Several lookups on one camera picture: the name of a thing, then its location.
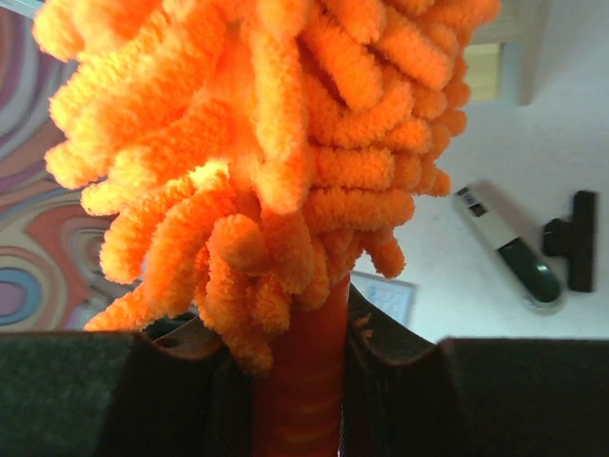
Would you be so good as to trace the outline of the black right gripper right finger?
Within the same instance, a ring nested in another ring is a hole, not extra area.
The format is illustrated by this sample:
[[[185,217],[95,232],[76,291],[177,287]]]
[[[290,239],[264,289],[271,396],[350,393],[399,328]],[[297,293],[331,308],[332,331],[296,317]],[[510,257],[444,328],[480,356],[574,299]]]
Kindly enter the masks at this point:
[[[348,299],[344,456],[604,456],[602,340],[430,343]]]

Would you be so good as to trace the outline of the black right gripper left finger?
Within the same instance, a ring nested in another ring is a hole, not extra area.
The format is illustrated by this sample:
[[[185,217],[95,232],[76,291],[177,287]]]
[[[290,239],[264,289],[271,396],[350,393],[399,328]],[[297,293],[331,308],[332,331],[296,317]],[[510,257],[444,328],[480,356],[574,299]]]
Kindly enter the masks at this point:
[[[248,381],[192,320],[139,332],[1,338],[5,456],[247,456]]]

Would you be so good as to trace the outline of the yellow blue calculator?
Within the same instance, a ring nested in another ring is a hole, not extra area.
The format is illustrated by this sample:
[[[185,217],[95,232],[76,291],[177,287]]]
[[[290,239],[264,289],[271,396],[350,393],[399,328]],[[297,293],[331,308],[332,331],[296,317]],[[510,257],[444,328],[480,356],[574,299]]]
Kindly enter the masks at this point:
[[[408,327],[417,290],[415,285],[359,271],[351,273],[351,283],[377,309]]]

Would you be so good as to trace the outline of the orange chenille duster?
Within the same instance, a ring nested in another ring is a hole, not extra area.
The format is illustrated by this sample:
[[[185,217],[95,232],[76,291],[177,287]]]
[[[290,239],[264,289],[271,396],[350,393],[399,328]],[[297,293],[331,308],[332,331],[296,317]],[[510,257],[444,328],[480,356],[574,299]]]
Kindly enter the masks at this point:
[[[48,1],[40,49],[77,71],[46,155],[134,290],[88,331],[196,307],[254,378],[256,456],[334,456],[349,275],[404,269],[397,227],[444,196],[463,54],[498,1]]]

